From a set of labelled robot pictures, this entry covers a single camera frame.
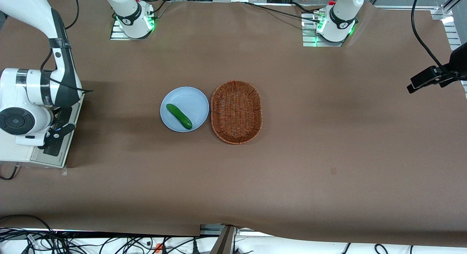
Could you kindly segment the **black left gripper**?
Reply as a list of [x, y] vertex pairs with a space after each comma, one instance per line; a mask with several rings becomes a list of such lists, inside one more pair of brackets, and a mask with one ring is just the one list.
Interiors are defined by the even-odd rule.
[[[456, 81], [466, 81], [467, 76], [467, 43], [462, 44], [454, 51], [452, 51], [449, 62], [442, 65], [441, 82], [439, 86], [444, 88], [449, 84]], [[436, 66], [429, 66], [425, 70], [410, 78], [410, 84], [407, 86], [407, 91], [412, 94], [419, 89], [438, 84], [436, 80], [439, 77]]]

